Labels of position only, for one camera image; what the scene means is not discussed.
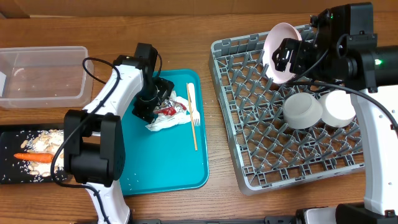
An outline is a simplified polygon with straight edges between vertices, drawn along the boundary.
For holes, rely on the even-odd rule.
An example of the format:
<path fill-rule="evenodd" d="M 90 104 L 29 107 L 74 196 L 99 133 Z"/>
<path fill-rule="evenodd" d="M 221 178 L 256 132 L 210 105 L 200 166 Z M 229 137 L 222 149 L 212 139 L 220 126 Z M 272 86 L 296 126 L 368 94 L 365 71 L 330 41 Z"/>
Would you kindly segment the foil snack wrapper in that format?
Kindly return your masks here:
<path fill-rule="evenodd" d="M 167 116 L 173 116 L 176 113 L 184 112 L 187 107 L 174 100 L 166 99 L 160 106 L 157 106 L 154 110 L 154 114 L 164 114 Z"/>

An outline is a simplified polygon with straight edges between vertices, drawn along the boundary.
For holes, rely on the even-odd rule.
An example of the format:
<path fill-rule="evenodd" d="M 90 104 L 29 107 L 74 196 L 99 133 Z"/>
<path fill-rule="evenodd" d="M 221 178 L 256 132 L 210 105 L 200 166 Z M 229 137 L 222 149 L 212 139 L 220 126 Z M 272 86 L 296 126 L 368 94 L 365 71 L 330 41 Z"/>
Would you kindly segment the white tissue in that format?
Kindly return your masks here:
<path fill-rule="evenodd" d="M 149 131 L 160 131 L 162 129 L 171 128 L 172 126 L 186 124 L 191 121 L 190 115 L 188 114 L 188 101 L 185 98 L 177 96 L 175 90 L 172 90 L 171 95 L 166 99 L 174 100 L 184 104 L 187 107 L 187 110 L 176 113 L 173 116 L 155 114 L 155 120 L 146 125 L 146 128 Z"/>

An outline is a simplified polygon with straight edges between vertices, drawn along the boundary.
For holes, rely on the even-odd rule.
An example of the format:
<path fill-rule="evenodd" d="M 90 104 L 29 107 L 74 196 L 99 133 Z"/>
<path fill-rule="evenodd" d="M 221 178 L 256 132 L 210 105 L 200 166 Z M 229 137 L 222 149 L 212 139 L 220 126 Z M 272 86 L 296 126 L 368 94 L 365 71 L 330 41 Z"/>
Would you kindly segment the wooden chopstick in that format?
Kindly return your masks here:
<path fill-rule="evenodd" d="M 187 95 L 188 95 L 188 106 L 189 106 L 189 113 L 190 113 L 190 119 L 191 119 L 191 125 L 192 125 L 192 133 L 193 133 L 193 142 L 195 146 L 195 151 L 198 150 L 197 146 L 197 138 L 196 138 L 196 133 L 195 133 L 195 125 L 194 125 L 194 119 L 193 119 L 193 110 L 192 110 L 192 103 L 190 99 L 190 92 L 189 92 L 189 87 L 187 83 Z"/>

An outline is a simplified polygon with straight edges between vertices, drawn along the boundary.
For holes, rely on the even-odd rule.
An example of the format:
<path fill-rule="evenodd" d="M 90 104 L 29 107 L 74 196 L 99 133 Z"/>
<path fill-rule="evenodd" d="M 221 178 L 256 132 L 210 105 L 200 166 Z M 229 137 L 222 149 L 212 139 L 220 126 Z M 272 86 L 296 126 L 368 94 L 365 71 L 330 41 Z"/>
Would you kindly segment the white plastic fork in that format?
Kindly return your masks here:
<path fill-rule="evenodd" d="M 196 94 L 195 94 L 195 86 L 193 83 L 188 84 L 188 90 L 190 94 L 190 101 L 192 107 L 192 115 L 193 115 L 193 122 L 195 126 L 200 125 L 200 113 L 197 110 L 197 101 L 196 101 Z"/>

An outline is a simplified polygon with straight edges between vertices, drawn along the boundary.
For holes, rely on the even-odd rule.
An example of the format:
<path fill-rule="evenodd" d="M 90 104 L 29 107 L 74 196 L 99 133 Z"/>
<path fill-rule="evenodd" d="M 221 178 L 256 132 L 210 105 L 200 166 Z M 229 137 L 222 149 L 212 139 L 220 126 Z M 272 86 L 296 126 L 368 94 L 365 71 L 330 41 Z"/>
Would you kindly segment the pink round plate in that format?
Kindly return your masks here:
<path fill-rule="evenodd" d="M 262 57 L 262 64 L 267 65 L 266 75 L 271 78 L 274 83 L 282 84 L 291 80 L 295 75 L 289 72 L 291 63 L 287 64 L 284 72 L 275 69 L 275 63 L 272 61 L 272 54 L 279 48 L 284 38 L 291 38 L 295 40 L 302 40 L 299 31 L 292 25 L 282 22 L 275 25 L 268 33 L 264 42 L 264 55 Z"/>

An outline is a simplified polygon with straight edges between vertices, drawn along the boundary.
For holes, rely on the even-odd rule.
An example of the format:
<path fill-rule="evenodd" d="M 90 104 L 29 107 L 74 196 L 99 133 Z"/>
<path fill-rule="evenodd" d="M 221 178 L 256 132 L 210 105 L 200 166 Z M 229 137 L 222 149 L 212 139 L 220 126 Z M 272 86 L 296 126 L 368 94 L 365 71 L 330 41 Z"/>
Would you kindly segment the white bowl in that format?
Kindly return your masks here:
<path fill-rule="evenodd" d="M 350 124 L 356 116 L 351 97 L 343 90 L 334 90 L 320 97 L 324 123 L 335 128 L 342 128 Z"/>

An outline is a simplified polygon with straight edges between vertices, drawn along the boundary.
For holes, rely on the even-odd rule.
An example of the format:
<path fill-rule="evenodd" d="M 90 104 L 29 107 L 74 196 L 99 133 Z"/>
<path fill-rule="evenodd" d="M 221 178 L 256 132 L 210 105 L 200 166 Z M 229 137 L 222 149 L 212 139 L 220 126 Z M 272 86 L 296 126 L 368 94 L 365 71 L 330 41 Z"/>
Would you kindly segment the grey bowl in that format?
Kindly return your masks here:
<path fill-rule="evenodd" d="M 296 93 L 282 105 L 284 121 L 293 129 L 305 129 L 315 125 L 322 116 L 320 102 L 309 93 Z"/>

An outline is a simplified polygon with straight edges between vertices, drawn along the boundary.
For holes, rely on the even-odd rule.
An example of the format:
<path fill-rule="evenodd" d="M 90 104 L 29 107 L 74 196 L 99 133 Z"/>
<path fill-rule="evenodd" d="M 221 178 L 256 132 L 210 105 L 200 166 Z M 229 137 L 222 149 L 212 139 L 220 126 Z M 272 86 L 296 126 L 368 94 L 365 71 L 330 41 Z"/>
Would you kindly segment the orange carrot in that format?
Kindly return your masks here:
<path fill-rule="evenodd" d="M 14 157 L 24 161 L 51 163 L 53 154 L 50 153 L 16 153 Z"/>

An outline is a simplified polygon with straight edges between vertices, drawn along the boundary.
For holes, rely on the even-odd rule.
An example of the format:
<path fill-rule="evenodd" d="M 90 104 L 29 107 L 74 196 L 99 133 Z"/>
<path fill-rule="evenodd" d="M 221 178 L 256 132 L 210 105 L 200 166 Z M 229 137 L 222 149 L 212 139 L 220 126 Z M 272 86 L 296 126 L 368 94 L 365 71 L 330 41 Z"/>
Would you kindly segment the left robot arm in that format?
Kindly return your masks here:
<path fill-rule="evenodd" d="M 133 115 L 153 122 L 155 109 L 170 96 L 174 84 L 160 77 L 160 59 L 151 44 L 139 43 L 133 56 L 110 63 L 112 74 L 91 103 L 64 117 L 64 169 L 74 176 L 74 188 L 89 193 L 98 223 L 133 222 L 119 181 L 126 161 L 121 121 L 132 105 Z"/>

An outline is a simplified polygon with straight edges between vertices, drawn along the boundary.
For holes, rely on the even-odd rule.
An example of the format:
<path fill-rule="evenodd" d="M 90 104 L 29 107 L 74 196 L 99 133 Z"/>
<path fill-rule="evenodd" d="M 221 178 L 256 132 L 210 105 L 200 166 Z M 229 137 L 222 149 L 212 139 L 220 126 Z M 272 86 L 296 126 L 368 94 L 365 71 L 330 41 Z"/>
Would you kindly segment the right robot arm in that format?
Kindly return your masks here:
<path fill-rule="evenodd" d="M 272 51 L 287 84 L 347 92 L 361 131 L 366 190 L 360 203 L 312 208 L 303 220 L 320 223 L 397 222 L 397 47 L 380 47 L 370 2 L 345 4 L 310 18 L 313 42 L 285 37 Z"/>

